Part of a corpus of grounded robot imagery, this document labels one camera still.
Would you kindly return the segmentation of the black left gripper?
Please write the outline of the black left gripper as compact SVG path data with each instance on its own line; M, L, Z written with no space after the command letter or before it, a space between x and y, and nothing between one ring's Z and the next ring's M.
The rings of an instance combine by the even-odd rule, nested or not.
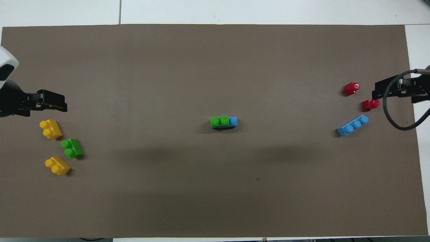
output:
M30 117L31 111L56 110L67 112L64 95L40 89L36 93L23 92L18 84L11 80L1 81L0 116L19 115Z

